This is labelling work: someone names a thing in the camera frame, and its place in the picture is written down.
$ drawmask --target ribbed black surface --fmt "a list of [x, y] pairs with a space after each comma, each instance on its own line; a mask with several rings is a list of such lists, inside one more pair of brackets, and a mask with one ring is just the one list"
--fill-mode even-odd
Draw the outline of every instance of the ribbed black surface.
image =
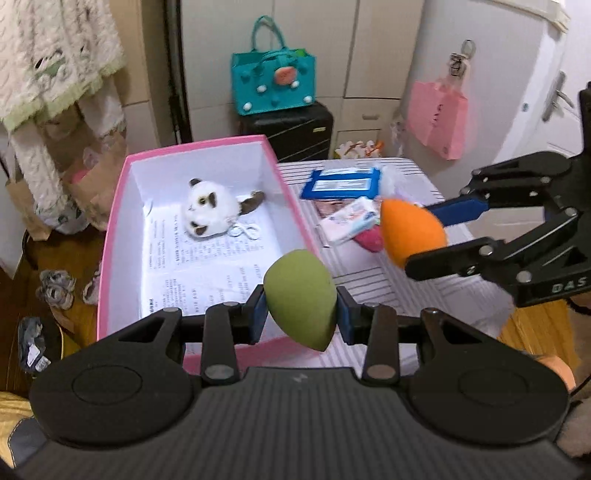
[[43, 480], [570, 480], [581, 470], [552, 444], [481, 450], [418, 424], [393, 390], [349, 369], [252, 368], [206, 390], [148, 442], [91, 452], [48, 444], [19, 470]]

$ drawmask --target tote bag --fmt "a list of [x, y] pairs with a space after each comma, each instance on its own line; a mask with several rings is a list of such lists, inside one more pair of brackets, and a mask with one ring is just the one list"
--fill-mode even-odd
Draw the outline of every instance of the tote bag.
[[[261, 52], [256, 32], [267, 25], [281, 48]], [[252, 50], [232, 55], [232, 94], [238, 115], [272, 112], [312, 104], [316, 100], [316, 58], [285, 46], [281, 30], [263, 15], [252, 29]]]
[[446, 160], [457, 160], [464, 153], [468, 99], [461, 80], [447, 77], [436, 82], [415, 82], [408, 107], [408, 128], [423, 145]]

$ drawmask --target green fringe trim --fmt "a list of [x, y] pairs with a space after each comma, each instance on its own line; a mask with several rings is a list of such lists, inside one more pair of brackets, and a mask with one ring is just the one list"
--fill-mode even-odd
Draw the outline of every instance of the green fringe trim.
[[125, 56], [120, 55], [112, 62], [101, 68], [100, 74], [91, 81], [81, 84], [76, 83], [69, 87], [59, 97], [51, 102], [44, 103], [39, 97], [32, 102], [23, 103], [21, 106], [12, 109], [9, 115], [2, 118], [1, 121], [4, 127], [13, 132], [20, 127], [24, 122], [35, 117], [38, 123], [44, 123], [59, 115], [63, 111], [69, 109], [76, 103], [83, 95], [94, 95], [103, 86], [103, 78], [113, 75], [120, 69], [125, 67]]

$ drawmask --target wardrobe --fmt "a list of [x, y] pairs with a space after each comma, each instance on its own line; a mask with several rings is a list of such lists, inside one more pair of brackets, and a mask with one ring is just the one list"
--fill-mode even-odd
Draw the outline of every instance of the wardrobe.
[[[377, 140], [398, 108], [413, 59], [423, 0], [169, 0], [181, 48], [194, 141], [238, 132], [230, 58], [250, 50], [254, 21], [271, 15], [291, 48], [317, 57], [316, 98], [335, 118], [332, 150], [346, 141]], [[267, 29], [259, 50], [276, 48]]]

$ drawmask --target pink paper bag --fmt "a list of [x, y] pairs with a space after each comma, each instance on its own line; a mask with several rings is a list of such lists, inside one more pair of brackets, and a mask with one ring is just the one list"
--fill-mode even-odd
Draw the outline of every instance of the pink paper bag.
[[464, 153], [468, 99], [462, 87], [466, 78], [467, 71], [459, 81], [447, 77], [437, 82], [415, 82], [411, 91], [409, 130], [446, 160], [456, 160]]

